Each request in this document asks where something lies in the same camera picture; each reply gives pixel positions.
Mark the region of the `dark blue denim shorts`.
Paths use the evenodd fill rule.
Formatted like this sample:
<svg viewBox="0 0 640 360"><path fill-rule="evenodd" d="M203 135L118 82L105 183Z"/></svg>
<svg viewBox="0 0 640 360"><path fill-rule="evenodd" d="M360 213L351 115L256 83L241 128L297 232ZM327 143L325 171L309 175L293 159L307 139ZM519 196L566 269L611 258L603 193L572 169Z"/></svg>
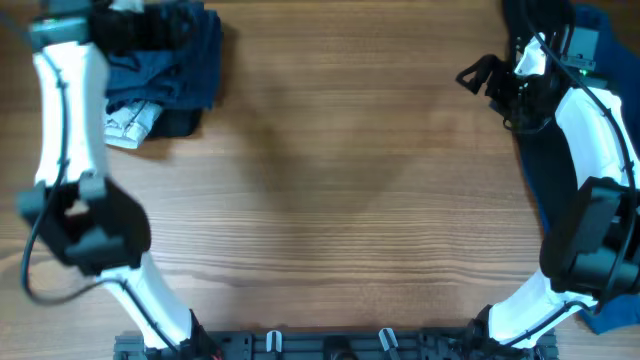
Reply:
<svg viewBox="0 0 640 360"><path fill-rule="evenodd" d="M223 31L218 13L202 2L149 5L163 15L177 7L193 31L176 50L129 51L108 57L106 111L147 101L170 110L212 108L220 84Z"/></svg>

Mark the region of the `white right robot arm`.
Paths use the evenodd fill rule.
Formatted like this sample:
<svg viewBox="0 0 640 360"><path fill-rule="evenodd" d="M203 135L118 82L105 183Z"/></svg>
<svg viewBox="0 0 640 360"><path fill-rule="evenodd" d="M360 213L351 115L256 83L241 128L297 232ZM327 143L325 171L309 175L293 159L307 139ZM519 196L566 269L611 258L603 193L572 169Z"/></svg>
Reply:
<svg viewBox="0 0 640 360"><path fill-rule="evenodd" d="M571 314L639 291L638 59L617 44L481 57L457 82L484 92L519 146L544 227L539 267L481 325L496 347L531 348Z"/></svg>

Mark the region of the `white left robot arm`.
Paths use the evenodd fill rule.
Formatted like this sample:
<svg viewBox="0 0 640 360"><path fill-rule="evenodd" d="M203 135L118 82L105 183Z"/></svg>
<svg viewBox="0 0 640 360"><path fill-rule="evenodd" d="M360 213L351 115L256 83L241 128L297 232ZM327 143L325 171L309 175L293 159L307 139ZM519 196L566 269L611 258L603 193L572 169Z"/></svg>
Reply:
<svg viewBox="0 0 640 360"><path fill-rule="evenodd" d="M180 4L48 1L22 34L39 77L43 137L19 212L31 241L44 242L60 263L118 299L139 327L148 359L198 357L205 337L152 259L143 207L110 176L102 122L108 57L176 49L193 28Z"/></svg>

